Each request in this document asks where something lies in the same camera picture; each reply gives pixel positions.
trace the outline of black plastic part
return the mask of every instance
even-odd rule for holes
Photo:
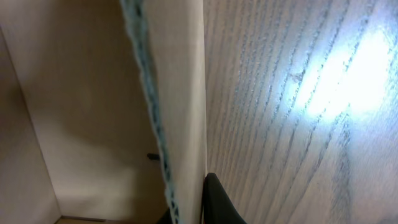
[[[173,224],[172,217],[170,215],[170,209],[167,209],[162,218],[160,218],[156,224]]]
[[[214,173],[207,174],[205,179],[203,205],[206,224],[246,224]]]

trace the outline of black object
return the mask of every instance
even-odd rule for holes
[[[205,178],[202,203],[205,208],[205,224],[246,224],[214,173],[207,174]],[[172,224],[170,209],[156,224]]]
[[[156,224],[173,224],[172,217],[170,215],[170,209],[167,209],[162,218],[160,218]]]

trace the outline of floor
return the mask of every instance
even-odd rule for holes
[[[398,2],[204,0],[208,170],[248,223],[398,223]]]

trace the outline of wooden board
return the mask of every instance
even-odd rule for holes
[[[62,215],[156,222],[164,184],[119,2],[2,0],[0,19]]]
[[[208,169],[248,223],[397,223],[390,0],[205,0]]]
[[[0,29],[0,223],[53,224],[50,177]]]
[[[145,6],[178,213],[183,223],[199,223],[206,176],[203,1]]]

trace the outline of beige wall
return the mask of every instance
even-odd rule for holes
[[[164,184],[119,2],[0,3],[61,214],[153,223]]]
[[[0,29],[0,223],[53,224],[59,217],[49,174]]]

